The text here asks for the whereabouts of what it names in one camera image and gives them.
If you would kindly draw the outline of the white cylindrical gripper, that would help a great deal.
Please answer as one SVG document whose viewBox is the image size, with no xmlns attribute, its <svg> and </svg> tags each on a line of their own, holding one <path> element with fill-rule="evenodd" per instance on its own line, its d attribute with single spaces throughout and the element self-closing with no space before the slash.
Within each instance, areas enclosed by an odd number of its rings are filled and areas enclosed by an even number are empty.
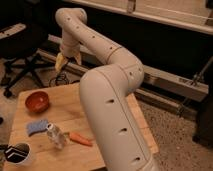
<svg viewBox="0 0 213 171">
<path fill-rule="evenodd" d="M 65 57 L 74 57 L 78 65 L 82 65 L 82 57 L 80 53 L 80 43 L 72 35 L 68 33 L 62 34 L 62 42 L 60 44 L 60 51 L 56 56 L 55 70 L 59 73 L 63 65 L 67 62 Z"/>
</svg>

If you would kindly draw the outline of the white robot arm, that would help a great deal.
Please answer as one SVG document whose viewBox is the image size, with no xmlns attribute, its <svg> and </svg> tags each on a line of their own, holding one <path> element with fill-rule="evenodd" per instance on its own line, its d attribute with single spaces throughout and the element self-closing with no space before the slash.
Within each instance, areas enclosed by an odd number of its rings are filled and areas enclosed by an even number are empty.
<svg viewBox="0 0 213 171">
<path fill-rule="evenodd" d="M 142 62 L 128 49 L 86 25 L 82 8 L 60 8 L 61 54 L 73 57 L 87 47 L 103 63 L 79 84 L 82 107 L 108 171 L 160 171 L 126 97 L 144 79 Z"/>
</svg>

